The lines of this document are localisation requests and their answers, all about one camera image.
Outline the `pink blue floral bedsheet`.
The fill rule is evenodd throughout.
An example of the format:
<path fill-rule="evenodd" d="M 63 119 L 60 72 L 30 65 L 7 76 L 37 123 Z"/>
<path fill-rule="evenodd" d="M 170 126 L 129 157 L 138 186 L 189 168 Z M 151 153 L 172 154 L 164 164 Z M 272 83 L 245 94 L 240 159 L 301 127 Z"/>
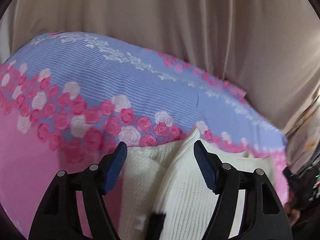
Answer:
<path fill-rule="evenodd" d="M 28 237 L 58 170 L 81 171 L 120 141 L 158 146 L 195 128 L 225 152 L 272 158 L 285 203 L 285 137 L 245 94 L 183 60 L 107 36 L 38 36 L 1 64 L 1 205 Z"/>

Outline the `white knit sweater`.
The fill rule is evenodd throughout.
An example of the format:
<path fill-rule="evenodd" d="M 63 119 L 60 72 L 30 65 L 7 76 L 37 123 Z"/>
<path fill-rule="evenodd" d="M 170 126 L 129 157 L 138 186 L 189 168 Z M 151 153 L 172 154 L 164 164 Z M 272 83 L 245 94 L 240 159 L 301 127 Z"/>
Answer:
<path fill-rule="evenodd" d="M 185 140 L 128 149 L 121 239 L 144 239 L 152 213 L 165 214 L 161 239 L 202 238 L 218 196 L 208 189 L 194 157 L 194 142 L 199 139 L 195 128 Z"/>

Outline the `beige curtain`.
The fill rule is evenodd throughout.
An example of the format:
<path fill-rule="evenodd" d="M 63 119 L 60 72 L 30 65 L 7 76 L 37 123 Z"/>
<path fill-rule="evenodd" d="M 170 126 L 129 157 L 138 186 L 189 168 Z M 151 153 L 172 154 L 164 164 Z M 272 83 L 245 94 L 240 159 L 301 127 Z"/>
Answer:
<path fill-rule="evenodd" d="M 289 130 L 319 90 L 319 17 L 308 0 L 20 0 L 17 50 L 51 31 L 84 31 L 167 53 L 243 88 Z"/>

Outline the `floral patterned hanging cloth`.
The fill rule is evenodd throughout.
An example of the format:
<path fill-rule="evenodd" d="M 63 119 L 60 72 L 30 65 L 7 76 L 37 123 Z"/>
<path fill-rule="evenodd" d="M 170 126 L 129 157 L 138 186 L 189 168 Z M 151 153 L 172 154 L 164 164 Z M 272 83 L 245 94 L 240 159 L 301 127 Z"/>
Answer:
<path fill-rule="evenodd" d="M 287 166 L 299 172 L 313 156 L 319 143 L 319 95 L 287 133 Z"/>

